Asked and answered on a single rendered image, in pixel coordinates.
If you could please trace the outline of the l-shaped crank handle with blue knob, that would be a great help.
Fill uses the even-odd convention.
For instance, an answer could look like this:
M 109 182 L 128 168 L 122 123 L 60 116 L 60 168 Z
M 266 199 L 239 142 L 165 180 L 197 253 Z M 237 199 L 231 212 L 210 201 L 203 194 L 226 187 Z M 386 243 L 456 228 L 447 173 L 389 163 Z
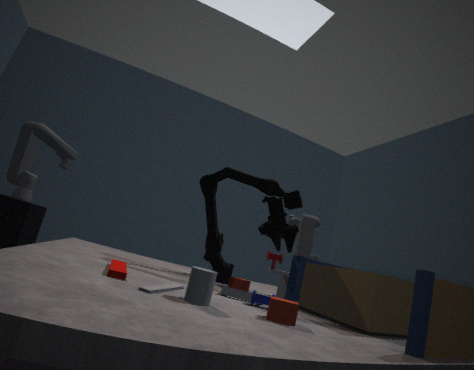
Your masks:
M 251 302 L 251 305 L 253 305 L 253 302 L 255 302 L 258 304 L 269 306 L 271 297 L 259 295 L 256 294 L 256 292 L 257 290 L 254 290 L 254 292 L 252 293 L 244 290 L 237 290 L 230 287 L 222 286 L 220 294 Z

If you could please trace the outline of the reddish-brown box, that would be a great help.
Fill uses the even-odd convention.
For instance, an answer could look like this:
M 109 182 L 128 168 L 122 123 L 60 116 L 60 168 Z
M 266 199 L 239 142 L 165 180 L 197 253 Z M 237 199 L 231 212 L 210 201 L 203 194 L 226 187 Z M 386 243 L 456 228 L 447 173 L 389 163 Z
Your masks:
M 251 281 L 230 276 L 228 287 L 249 292 L 250 284 L 251 284 Z
M 271 296 L 266 318 L 295 327 L 299 306 L 300 304 L 297 302 Z

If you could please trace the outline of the red flat bar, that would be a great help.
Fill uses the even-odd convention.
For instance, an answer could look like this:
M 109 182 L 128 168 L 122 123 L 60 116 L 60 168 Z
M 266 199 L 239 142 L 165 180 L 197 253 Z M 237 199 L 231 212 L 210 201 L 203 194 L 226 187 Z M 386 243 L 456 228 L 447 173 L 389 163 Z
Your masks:
M 118 278 L 125 281 L 127 275 L 126 262 L 114 260 L 109 267 L 108 277 Z

